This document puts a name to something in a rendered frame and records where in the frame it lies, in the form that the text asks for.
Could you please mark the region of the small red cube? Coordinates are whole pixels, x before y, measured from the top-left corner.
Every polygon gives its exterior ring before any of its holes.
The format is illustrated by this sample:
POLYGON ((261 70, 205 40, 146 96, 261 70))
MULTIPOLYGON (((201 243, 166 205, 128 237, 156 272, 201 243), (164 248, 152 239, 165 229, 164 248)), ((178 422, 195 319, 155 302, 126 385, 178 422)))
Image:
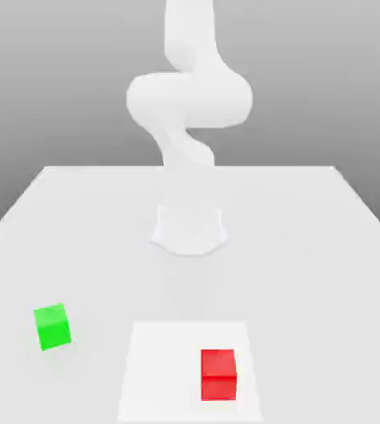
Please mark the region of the small red cube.
POLYGON ((235 401, 238 372, 233 349, 200 351, 200 398, 208 401, 235 401))

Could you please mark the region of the small green cube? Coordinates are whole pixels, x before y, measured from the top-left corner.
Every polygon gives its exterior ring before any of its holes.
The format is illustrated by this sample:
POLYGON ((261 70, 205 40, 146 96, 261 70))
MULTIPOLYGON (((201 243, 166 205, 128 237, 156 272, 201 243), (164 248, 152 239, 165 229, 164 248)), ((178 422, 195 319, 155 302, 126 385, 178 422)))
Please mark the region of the small green cube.
POLYGON ((35 309, 34 317, 42 351, 71 342, 70 325, 63 303, 35 309))

